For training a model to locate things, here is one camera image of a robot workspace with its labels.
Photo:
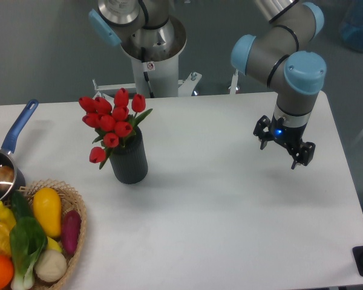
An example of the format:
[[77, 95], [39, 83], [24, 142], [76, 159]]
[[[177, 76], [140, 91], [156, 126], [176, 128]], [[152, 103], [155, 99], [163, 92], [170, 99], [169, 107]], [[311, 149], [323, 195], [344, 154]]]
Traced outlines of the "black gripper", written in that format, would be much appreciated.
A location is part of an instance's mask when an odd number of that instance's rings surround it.
[[307, 166], [313, 159], [316, 149], [315, 143], [303, 141], [308, 120], [309, 114], [302, 116], [273, 114], [271, 120], [263, 115], [257, 121], [253, 134], [260, 141], [261, 150], [270, 141], [284, 147], [293, 158], [291, 169], [299, 165]]

